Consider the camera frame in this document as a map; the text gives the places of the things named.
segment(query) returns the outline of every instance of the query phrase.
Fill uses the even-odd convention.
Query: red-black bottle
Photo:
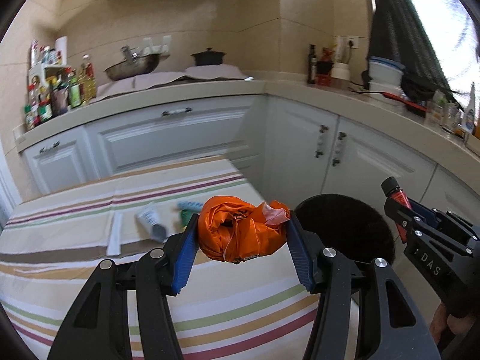
[[[395,180],[395,177],[389,177],[382,183],[382,190],[383,193],[385,193],[385,197],[392,198],[395,200],[397,203],[400,203],[401,205],[412,208],[410,205],[410,202],[407,198],[407,195],[405,195],[405,192],[400,188],[400,186],[397,183],[397,180]],[[402,225],[399,225],[398,223],[395,224],[397,226],[398,234],[400,235],[400,239],[402,240],[403,243],[407,242],[407,231],[405,230]]]

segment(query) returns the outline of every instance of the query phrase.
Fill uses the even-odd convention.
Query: window
[[[480,102],[480,64],[473,20],[459,0],[412,0],[450,88],[467,106],[475,82],[477,110]]]

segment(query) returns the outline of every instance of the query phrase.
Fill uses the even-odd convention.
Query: table
[[[263,201],[216,156],[116,175],[18,206],[0,236],[0,302],[35,355],[47,358],[70,305],[106,257],[115,212],[122,213],[121,254],[113,260],[126,263],[159,246],[134,219],[141,207],[157,203],[162,222],[180,232],[176,203],[216,195]],[[301,359],[318,301],[299,284],[286,245],[239,265],[211,261],[199,250],[188,284],[168,299],[186,360]],[[141,360],[134,291],[128,303],[133,358]]]

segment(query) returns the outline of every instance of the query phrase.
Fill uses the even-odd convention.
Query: kitchen cabinet
[[[87,125],[100,176],[207,155],[225,155],[259,188],[265,148],[263,96],[186,100]]]
[[[350,196],[383,215],[394,237],[392,220],[383,212],[381,183],[393,176],[406,194],[419,201],[427,189],[435,163],[385,135],[340,118],[332,159],[322,193]]]
[[[280,98],[269,102],[262,194],[294,209],[322,190],[338,116]]]
[[[23,154],[42,194],[100,178],[84,126],[45,139]]]
[[[477,194],[440,166],[435,171],[423,205],[440,211],[452,211],[467,221],[480,225],[480,199]]]
[[[441,167],[436,169],[421,203],[443,212],[452,211],[469,222],[480,225],[478,195]],[[425,320],[430,322],[440,298],[405,255],[398,257],[394,270],[420,308]]]

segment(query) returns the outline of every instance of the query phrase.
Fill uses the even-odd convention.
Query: paper towel roll
[[[61,52],[61,64],[67,64],[67,37],[63,36],[55,41],[55,50]]]

